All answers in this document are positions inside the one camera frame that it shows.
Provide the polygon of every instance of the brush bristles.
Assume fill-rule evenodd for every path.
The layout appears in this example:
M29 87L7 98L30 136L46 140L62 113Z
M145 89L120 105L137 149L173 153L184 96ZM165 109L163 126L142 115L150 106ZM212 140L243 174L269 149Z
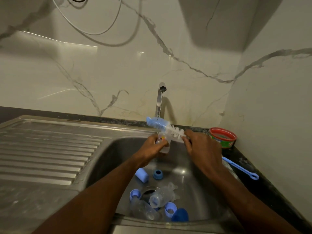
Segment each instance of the brush bristles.
M183 129L174 127L173 125L170 124L166 125L166 132L170 132L171 136L177 139L181 138L181 136L185 136Z

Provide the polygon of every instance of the red rim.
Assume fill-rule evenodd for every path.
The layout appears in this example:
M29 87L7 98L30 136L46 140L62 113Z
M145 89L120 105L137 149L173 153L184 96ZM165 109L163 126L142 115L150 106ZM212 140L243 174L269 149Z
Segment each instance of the red rim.
M209 132L213 135L213 137L216 137L217 139L224 140L224 141L235 141L237 139L236 134L229 130L225 130L219 127L212 127L209 129ZM217 136L216 133L225 135L229 137L230 139L227 138L221 138L220 136Z

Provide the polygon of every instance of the black countertop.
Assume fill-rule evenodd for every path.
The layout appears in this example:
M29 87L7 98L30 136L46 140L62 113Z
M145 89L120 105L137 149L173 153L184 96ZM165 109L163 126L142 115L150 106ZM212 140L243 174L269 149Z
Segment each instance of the black countertop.
M0 123L17 118L21 115L42 116L76 121L100 122L109 124L147 127L146 122L142 121L67 114L67 113L21 109L21 108L0 107ZM191 129L196 132L204 132L204 133L208 133L209 131L207 128L199 128L199 127L179 126L179 128L184 130ZM243 182L245 187L252 194L254 194L268 207L270 207L272 210L274 210L276 213L282 216L285 220L287 220L298 231L302 233L312 234L311 225L283 197L283 195L247 160L247 158L244 157L244 155L235 146L233 146L232 149L223 149L222 154L224 157L232 160L233 162L244 167L245 169L259 174L260 176L259 180L255 181L252 180L247 174L236 169L235 167L232 167L232 169L238 175L238 177Z

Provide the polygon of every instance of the blue handle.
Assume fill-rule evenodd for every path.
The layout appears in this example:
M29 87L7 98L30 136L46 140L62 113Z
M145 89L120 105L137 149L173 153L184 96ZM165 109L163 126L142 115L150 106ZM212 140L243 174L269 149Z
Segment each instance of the blue handle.
M245 168L241 167L240 165L237 165L235 162L232 162L231 160L227 159L226 157L222 156L222 159L224 161L227 161L229 164L231 164L232 166L236 167L237 169L243 171L244 173L248 174L250 176L251 179L253 180L259 180L259 176L256 173L251 173L249 171L247 171Z

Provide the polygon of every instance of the person's left hand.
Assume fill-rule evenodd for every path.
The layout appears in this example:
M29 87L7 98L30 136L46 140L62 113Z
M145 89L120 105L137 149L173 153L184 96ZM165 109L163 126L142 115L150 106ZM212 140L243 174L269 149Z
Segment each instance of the person's left hand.
M157 138L157 134L149 136L138 152L133 155L138 160L140 168L145 167L153 158L157 157L163 147L168 145L166 140L155 144Z

